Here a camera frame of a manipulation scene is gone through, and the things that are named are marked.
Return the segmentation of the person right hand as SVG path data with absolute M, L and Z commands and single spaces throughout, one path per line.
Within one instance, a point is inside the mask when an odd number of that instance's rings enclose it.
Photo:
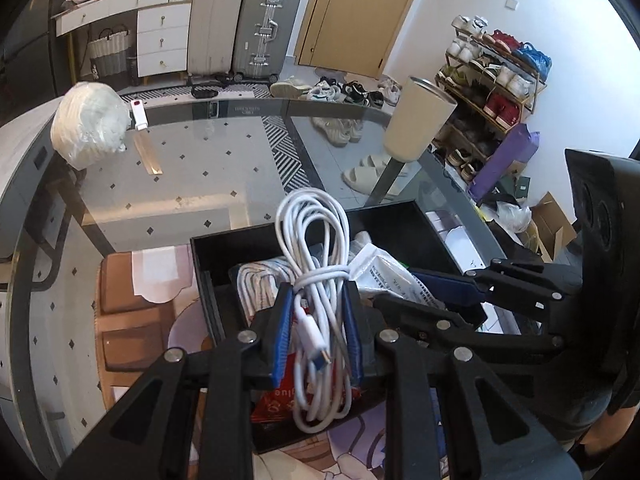
M 602 416 L 572 446 L 572 451 L 584 451 L 593 456 L 607 451 L 623 439 L 634 421 L 639 404 L 620 408 L 613 415 L 604 412 Z

